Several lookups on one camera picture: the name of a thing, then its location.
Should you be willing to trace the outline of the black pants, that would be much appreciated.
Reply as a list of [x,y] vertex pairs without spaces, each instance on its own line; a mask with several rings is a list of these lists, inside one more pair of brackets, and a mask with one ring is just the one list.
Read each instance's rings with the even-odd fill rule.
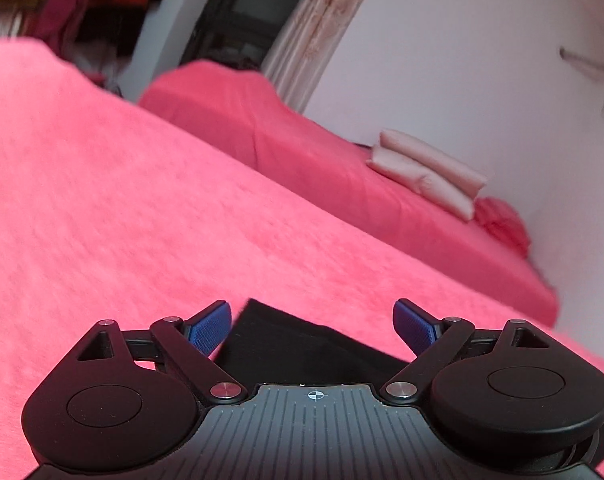
[[262,384],[379,388],[407,365],[255,299],[248,300],[232,324],[214,362],[249,390]]

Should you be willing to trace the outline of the red ruffled pillow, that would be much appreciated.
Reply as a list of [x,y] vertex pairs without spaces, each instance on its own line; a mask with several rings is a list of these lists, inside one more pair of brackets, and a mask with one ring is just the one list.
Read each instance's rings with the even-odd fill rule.
[[531,239],[526,225],[508,203],[496,197],[474,201],[474,221],[519,257],[529,257]]

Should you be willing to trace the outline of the pink plush bed blanket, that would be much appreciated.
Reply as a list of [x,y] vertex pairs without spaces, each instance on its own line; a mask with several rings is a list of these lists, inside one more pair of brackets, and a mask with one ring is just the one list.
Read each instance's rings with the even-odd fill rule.
[[457,445],[420,406],[386,400],[386,382],[246,387],[176,450],[118,474],[37,463],[25,403],[97,322],[146,330],[223,300],[234,324],[250,299],[407,365],[400,299],[479,330],[521,320],[100,90],[44,44],[0,40],[0,479],[595,477],[602,427],[567,448]]

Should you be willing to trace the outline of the upper folded pale pink quilt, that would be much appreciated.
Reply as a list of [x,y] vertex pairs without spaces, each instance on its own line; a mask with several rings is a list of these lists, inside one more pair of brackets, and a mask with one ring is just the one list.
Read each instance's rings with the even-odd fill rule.
[[435,171],[471,198],[475,198],[488,183],[488,178],[478,170],[417,139],[416,136],[398,130],[383,129],[379,133],[379,142],[383,148],[416,160]]

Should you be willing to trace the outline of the folded pale pink quilt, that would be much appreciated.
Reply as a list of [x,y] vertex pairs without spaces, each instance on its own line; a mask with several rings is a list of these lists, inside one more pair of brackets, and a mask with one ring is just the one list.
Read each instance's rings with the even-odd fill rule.
[[454,214],[460,220],[469,222],[473,219],[472,198],[420,162],[375,145],[366,165],[383,177],[405,186],[425,200]]
[[416,136],[398,130],[383,129],[379,133],[379,142],[383,148],[416,160],[435,171],[471,198],[475,198],[488,183],[488,178],[478,170],[417,139]]

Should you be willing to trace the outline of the lower folded pale pink quilt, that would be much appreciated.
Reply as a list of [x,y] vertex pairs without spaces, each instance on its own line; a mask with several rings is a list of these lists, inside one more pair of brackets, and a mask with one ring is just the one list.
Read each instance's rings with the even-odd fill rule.
[[366,165],[383,177],[405,186],[425,200],[454,214],[460,220],[469,222],[473,219],[472,198],[420,162],[375,145]]

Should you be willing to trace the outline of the pink bed behind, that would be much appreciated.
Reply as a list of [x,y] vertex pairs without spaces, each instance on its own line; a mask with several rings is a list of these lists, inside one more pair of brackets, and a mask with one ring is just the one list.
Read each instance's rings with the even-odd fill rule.
[[460,220],[370,169],[368,148],[289,108],[260,73],[193,62],[153,81],[138,104],[460,284],[537,322],[556,323],[556,292],[528,258],[474,216]]

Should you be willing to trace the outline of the hanging red clothes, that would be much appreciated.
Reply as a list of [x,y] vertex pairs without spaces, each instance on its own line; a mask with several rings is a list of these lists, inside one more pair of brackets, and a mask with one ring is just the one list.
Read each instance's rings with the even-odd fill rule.
[[29,35],[68,60],[76,44],[102,42],[133,55],[149,9],[161,0],[47,0]]

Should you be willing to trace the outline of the dark doorway cabinet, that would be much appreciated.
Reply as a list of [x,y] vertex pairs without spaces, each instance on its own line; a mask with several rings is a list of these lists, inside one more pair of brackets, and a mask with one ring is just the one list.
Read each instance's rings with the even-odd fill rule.
[[258,70],[300,0],[208,0],[180,62]]

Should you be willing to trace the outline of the beige patterned curtain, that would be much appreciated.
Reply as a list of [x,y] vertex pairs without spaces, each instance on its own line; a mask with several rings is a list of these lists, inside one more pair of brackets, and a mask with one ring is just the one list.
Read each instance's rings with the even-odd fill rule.
[[300,0],[261,65],[288,107],[302,113],[364,0]]

